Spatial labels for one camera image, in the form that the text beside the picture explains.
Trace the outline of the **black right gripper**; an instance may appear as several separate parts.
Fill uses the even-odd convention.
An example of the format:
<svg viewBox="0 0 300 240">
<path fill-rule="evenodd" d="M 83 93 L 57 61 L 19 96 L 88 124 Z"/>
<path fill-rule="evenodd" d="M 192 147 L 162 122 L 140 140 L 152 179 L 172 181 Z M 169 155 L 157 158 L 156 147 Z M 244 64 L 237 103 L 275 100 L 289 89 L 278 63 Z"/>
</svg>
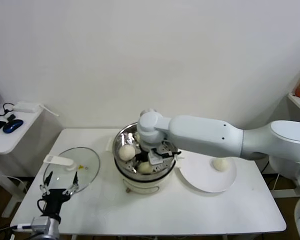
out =
<svg viewBox="0 0 300 240">
<path fill-rule="evenodd" d="M 140 152 L 135 155 L 134 161 L 131 162 L 131 171 L 133 173 L 138 172 L 138 167 L 140 163 L 148 161 L 148 152 Z M 162 172 L 164 170 L 164 163 L 152 165 L 152 172 Z"/>
</svg>

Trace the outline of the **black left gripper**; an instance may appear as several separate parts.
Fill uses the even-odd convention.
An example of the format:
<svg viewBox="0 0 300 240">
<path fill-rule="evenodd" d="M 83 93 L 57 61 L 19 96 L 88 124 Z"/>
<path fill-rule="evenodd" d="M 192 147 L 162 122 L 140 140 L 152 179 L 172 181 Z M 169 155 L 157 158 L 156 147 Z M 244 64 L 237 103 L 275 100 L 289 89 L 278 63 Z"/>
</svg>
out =
<svg viewBox="0 0 300 240">
<path fill-rule="evenodd" d="M 63 203 L 69 201 L 71 199 L 71 195 L 76 193 L 79 189 L 78 172 L 75 172 L 72 184 L 67 189 L 50 189 L 49 194 L 47 194 L 52 175 L 53 172 L 51 171 L 44 179 L 43 184 L 39 186 L 43 194 L 40 200 L 45 202 L 45 208 L 41 210 L 41 213 L 42 216 L 45 217 L 60 218 L 60 211 Z"/>
</svg>

